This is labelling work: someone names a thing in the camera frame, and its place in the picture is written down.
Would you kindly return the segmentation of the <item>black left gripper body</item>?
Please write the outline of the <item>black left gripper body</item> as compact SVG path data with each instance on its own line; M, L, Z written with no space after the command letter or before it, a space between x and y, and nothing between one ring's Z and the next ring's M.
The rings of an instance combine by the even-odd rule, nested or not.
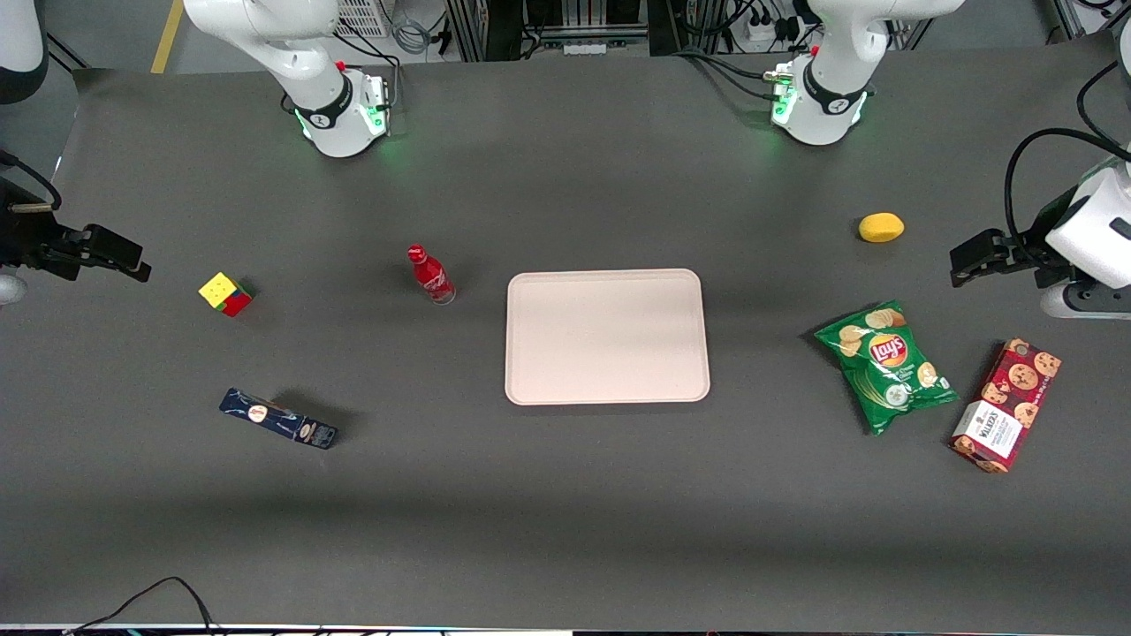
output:
M1017 263L1024 257L1025 263L1031 265L1033 269L1046 270L1048 275L1072 274L1072 265L1048 244L1048 234L1069 215L1077 192L1078 186L1071 186L1053 201L1043 205L1031 226L1024 232L1018 232L1018 226L1015 225L1013 196L1007 195L1007 229L1013 237L1015 250L1021 253L1015 258Z

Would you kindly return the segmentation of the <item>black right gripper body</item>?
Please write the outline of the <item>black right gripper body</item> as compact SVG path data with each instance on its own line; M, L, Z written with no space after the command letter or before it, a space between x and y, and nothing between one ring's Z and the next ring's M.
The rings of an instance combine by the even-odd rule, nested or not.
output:
M44 201L20 184L1 178L1 263L19 269L80 269L80 242L74 229L54 217L61 194L46 184L51 199Z

